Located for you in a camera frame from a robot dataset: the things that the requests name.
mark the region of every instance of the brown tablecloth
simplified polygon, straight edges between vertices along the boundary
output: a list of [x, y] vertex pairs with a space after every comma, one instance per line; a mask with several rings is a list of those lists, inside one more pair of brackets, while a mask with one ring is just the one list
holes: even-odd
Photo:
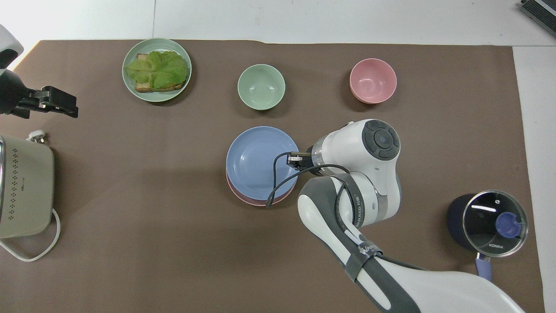
[[[475, 253], [448, 233], [448, 205], [506, 191], [528, 213], [530, 232], [516, 254], [492, 260], [494, 283], [525, 311], [544, 310], [510, 47], [178, 40], [192, 59], [191, 82], [153, 105], [121, 77], [138, 42], [42, 41], [16, 68], [28, 87], [76, 96], [80, 113], [0, 116], [0, 134], [47, 132], [62, 220], [57, 245], [39, 261], [0, 251], [0, 311], [378, 312], [299, 219], [296, 196], [310, 174], [270, 211], [237, 199], [225, 179], [228, 147], [248, 128], [277, 127], [305, 149], [367, 118], [400, 136], [403, 197], [393, 218], [362, 233], [389, 257], [475, 273]], [[398, 76], [382, 104], [363, 104], [349, 89], [351, 68], [368, 57]], [[237, 95], [237, 78], [256, 63], [286, 80], [269, 111]], [[51, 235], [14, 244], [44, 248]]]

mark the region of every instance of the toaster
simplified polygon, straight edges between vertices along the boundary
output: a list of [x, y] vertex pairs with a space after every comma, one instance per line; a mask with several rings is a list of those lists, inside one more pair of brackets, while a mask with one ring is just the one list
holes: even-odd
[[0, 135], [0, 238], [45, 230], [53, 196], [52, 150], [35, 141]]

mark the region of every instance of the black pot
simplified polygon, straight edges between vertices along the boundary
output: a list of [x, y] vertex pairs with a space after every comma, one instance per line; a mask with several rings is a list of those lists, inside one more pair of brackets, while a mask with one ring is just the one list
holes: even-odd
[[527, 217], [509, 194], [487, 190], [457, 197], [448, 210], [448, 230], [462, 247], [477, 251], [477, 270], [490, 280], [491, 257], [504, 257], [521, 248]]

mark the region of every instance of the bread slice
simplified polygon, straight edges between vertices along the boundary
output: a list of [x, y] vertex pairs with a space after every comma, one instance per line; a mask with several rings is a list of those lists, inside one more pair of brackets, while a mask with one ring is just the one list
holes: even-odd
[[[144, 53], [138, 53], [137, 54], [137, 59], [138, 60], [146, 60], [147, 59], [148, 54], [144, 54]], [[173, 85], [173, 86], [168, 86], [168, 87], [164, 87], [164, 88], [158, 88], [158, 89], [154, 89], [151, 87], [151, 85], [149, 84], [149, 82], [144, 82], [142, 84], [139, 84], [138, 82], [135, 82], [135, 90], [137, 92], [164, 92], [164, 91], [173, 91], [173, 90], [179, 90], [183, 87], [183, 85], [185, 84], [185, 81], [181, 82], [180, 84], [177, 85]]]

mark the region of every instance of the pink plate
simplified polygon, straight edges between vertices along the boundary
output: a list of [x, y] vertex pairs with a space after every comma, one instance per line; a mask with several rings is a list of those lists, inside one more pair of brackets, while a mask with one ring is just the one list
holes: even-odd
[[377, 58], [359, 61], [349, 76], [351, 92], [359, 101], [367, 104], [388, 100], [394, 94], [397, 84], [392, 67]]
[[[236, 197], [238, 197], [240, 200], [242, 200], [243, 202], [250, 204], [252, 206], [257, 206], [257, 207], [264, 207], [266, 206], [266, 200], [255, 200], [255, 199], [251, 199], [245, 195], [243, 195], [241, 192], [239, 192], [234, 185], [232, 185], [232, 183], [230, 182], [230, 178], [228, 177], [228, 171], [226, 171], [226, 180], [228, 181], [228, 186], [230, 187], [230, 189], [232, 190], [232, 192], [234, 193], [234, 195]], [[290, 188], [290, 190], [288, 190], [285, 194], [274, 198], [274, 201], [272, 201], [272, 204], [276, 204], [282, 200], [284, 200], [287, 195], [289, 195], [291, 193], [291, 191], [294, 190], [294, 186], [292, 186]]]

